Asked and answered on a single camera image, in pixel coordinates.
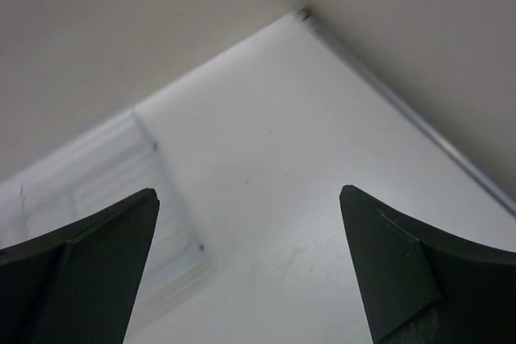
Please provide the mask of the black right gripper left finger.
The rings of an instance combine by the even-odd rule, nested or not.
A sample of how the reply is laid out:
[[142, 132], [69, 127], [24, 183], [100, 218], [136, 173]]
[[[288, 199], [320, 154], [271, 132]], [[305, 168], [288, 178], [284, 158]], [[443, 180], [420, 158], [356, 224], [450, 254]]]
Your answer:
[[1, 250], [3, 343], [121, 343], [156, 228], [146, 188]]

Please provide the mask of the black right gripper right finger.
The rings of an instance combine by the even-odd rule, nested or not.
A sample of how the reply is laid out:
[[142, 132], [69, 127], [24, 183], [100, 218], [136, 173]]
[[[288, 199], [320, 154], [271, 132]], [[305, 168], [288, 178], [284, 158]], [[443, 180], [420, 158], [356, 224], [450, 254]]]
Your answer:
[[515, 254], [449, 234], [353, 185], [339, 195], [375, 343], [513, 343]]

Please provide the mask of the aluminium table frame rail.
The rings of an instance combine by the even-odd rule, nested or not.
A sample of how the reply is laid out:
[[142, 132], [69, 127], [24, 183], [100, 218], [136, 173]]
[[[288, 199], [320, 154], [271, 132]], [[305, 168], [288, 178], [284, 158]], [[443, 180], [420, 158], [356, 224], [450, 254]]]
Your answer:
[[356, 72], [399, 114], [404, 116], [418, 131], [443, 151], [457, 167], [463, 170], [481, 187], [482, 191], [492, 197], [511, 216], [515, 215], [515, 200], [490, 179], [484, 171], [478, 168], [463, 152], [455, 147], [453, 143], [446, 139], [417, 109], [379, 77], [370, 66], [356, 56], [323, 20], [314, 13], [311, 7], [302, 7], [297, 11], [297, 15], [312, 30], [318, 40], [326, 44], [339, 57], [340, 61]]

